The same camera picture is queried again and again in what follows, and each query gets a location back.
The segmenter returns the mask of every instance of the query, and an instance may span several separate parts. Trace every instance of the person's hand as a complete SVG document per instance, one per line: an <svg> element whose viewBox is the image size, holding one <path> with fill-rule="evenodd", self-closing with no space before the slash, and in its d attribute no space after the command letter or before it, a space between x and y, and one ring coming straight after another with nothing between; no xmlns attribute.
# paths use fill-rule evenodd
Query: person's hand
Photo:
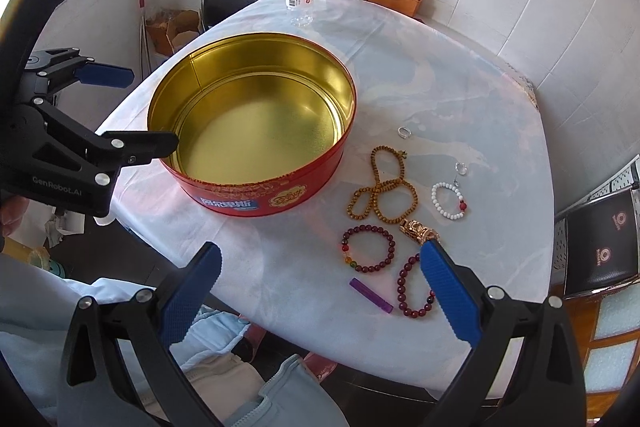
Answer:
<svg viewBox="0 0 640 427"><path fill-rule="evenodd" d="M14 196L2 204L0 208L0 228L2 228L4 237L18 229L28 206L29 200L22 196Z"/></svg>

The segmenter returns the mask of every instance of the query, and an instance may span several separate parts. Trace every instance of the gold pendant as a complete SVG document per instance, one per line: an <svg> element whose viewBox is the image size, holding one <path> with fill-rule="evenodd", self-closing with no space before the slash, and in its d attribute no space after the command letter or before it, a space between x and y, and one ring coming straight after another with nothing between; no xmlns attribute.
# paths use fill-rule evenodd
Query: gold pendant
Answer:
<svg viewBox="0 0 640 427"><path fill-rule="evenodd" d="M408 221L403 219L400 221L400 231L413 239L419 245L424 245L427 241L435 239L440 241L440 235L433 229L425 227L420 221L413 219Z"/></svg>

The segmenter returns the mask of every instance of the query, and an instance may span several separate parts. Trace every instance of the red beaded bracelet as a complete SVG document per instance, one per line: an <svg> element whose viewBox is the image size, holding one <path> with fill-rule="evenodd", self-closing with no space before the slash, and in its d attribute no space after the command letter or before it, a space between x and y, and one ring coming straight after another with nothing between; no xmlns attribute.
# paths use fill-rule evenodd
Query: red beaded bracelet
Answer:
<svg viewBox="0 0 640 427"><path fill-rule="evenodd" d="M424 317L427 312L431 311L431 305L435 302L436 294L433 290L430 290L429 296L427 297L427 304L424 305L424 308L420 308L419 310L412 310L409 308L409 305L406 303L406 279L405 277L411 272L411 269L414 267L414 264L420 261L420 253L418 252L415 256L410 257L404 267L400 270L399 278L398 278L398 300L400 304L398 307L402 310L405 317L411 317L412 319L417 319L418 317Z"/></svg>
<svg viewBox="0 0 640 427"><path fill-rule="evenodd" d="M389 248L386 254L386 259L384 261L380 261L378 264L374 266L361 266L358 263L356 263L351 257L349 257L349 255L347 254L347 252L349 251L349 237L354 233L359 233L359 232L381 233L386 238L386 240L388 240ZM388 233L382 227L372 227L371 225L360 225L359 227L353 227L352 229L349 229L346 232L344 232L344 234L342 235L342 251L344 252L345 263L347 263L349 266L354 268L356 272L362 272L362 273L368 273L373 271L377 272L383 269L385 266L389 266L391 264L391 261L395 256L394 252L396 251L396 242L394 241L394 236Z"/></svg>

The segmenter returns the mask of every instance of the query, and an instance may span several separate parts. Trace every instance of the white beaded bracelet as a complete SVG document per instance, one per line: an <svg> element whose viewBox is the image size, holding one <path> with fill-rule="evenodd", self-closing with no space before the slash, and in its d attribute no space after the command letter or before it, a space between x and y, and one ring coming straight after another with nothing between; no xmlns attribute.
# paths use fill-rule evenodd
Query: white beaded bracelet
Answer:
<svg viewBox="0 0 640 427"><path fill-rule="evenodd" d="M440 204L438 203L438 198L436 198L436 191L440 187L448 188L449 190L453 190L455 192L455 194L457 195L458 199L460 200L460 212L459 213L457 213L457 214L449 214L448 212L446 212L440 206ZM460 193L460 190L455 185L452 185L450 183L436 183L431 188L431 201L433 201L433 204L436 207L436 210L439 213L441 213L444 217L446 217L447 219L452 219L452 220L455 221L456 219L460 219L461 217L463 217L465 215L465 210L466 210L465 199L462 197L462 193Z"/></svg>

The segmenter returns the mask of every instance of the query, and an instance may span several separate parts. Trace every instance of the purple stick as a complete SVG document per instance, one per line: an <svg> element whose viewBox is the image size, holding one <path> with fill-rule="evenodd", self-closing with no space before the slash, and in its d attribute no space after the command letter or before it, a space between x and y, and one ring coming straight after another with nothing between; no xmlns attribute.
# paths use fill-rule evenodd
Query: purple stick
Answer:
<svg viewBox="0 0 640 427"><path fill-rule="evenodd" d="M382 311L387 313L391 313L394 307L385 301L380 295L375 293L371 288L366 287L363 283L358 281L355 277L351 279L349 286L355 288L359 293L364 295L367 299L369 299L373 304L375 304Z"/></svg>

